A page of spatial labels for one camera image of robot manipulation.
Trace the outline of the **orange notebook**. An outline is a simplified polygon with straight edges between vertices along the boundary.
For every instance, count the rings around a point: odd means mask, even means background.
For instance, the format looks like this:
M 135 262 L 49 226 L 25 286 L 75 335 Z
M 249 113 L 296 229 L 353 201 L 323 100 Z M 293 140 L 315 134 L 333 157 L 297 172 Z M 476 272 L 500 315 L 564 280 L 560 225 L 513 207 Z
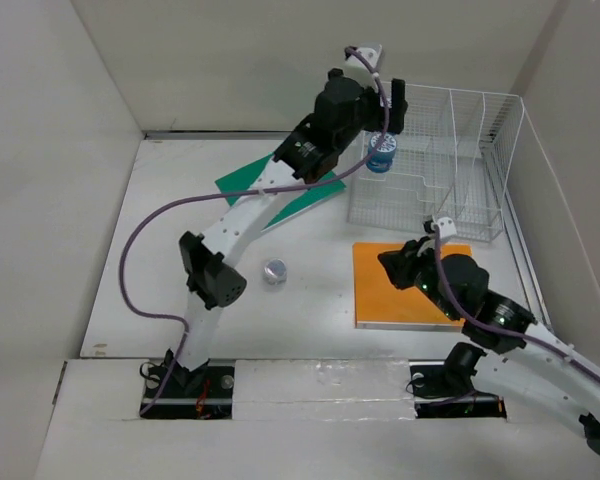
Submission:
M 399 243 L 358 242 L 352 247 L 355 324 L 404 330 L 459 331 L 464 321 L 450 320 L 417 288 L 396 289 L 378 255 L 399 250 Z

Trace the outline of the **blue tape roll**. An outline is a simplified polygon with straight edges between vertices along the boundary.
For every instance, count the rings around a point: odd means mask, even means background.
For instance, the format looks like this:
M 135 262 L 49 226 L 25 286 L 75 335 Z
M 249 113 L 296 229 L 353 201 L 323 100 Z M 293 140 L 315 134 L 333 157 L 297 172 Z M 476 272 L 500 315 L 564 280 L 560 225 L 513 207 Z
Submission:
M 373 133 L 367 144 L 367 169 L 376 174 L 387 173 L 393 165 L 397 146 L 397 140 L 393 134 Z

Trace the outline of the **small clear tape roll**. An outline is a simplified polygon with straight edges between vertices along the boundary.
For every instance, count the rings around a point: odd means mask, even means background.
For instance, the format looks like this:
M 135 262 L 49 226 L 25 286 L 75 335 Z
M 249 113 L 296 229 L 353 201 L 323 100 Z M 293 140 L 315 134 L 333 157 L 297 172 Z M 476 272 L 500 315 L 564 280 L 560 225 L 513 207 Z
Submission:
M 286 282 L 288 270 L 280 258 L 271 258 L 263 266 L 263 279 L 270 285 L 280 285 Z

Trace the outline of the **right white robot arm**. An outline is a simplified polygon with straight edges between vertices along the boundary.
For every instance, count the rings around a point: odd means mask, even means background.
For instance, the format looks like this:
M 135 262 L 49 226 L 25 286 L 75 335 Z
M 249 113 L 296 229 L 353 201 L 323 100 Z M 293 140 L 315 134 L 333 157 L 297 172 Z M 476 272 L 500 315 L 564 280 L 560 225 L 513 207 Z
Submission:
M 433 374 L 414 383 L 437 402 L 474 393 L 512 398 L 553 416 L 600 456 L 600 367 L 559 340 L 533 314 L 489 288 L 489 273 L 464 254 L 441 256 L 432 239 L 411 240 L 378 261 L 399 290 L 417 288 L 463 323 Z

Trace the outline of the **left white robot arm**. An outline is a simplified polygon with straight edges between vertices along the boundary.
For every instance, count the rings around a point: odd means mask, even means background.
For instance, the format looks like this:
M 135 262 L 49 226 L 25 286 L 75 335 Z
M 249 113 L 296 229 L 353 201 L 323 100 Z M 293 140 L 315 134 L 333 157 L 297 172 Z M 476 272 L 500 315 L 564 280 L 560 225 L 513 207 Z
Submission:
M 201 370 L 209 362 L 221 313 L 247 287 L 236 267 L 249 245 L 305 190 L 335 182 L 331 171 L 361 132 L 402 132 L 407 108 L 404 80 L 392 79 L 386 91 L 375 74 L 358 80 L 332 70 L 313 111 L 274 150 L 250 187 L 206 230 L 181 236 L 188 330 L 174 356 L 178 363 L 168 374 L 168 384 L 176 393 L 188 397 L 202 387 Z

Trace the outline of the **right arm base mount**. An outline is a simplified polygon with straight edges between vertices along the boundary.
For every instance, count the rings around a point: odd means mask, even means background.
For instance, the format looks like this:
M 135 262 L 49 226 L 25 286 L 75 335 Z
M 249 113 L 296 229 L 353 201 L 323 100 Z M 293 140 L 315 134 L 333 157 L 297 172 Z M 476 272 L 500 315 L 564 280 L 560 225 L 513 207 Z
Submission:
M 441 364 L 412 364 L 405 390 L 414 398 L 418 420 L 506 419 L 504 401 L 473 388 L 455 389 L 442 379 Z

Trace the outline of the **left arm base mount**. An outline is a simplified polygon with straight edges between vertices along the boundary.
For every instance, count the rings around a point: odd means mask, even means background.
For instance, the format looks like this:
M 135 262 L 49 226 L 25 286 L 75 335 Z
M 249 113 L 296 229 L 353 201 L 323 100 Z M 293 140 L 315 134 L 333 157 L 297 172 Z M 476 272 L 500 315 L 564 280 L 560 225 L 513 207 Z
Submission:
M 139 367 L 144 390 L 139 416 L 147 420 L 227 420 L 232 418 L 234 362 L 209 362 L 195 370 L 174 363 L 168 350 L 160 362 Z

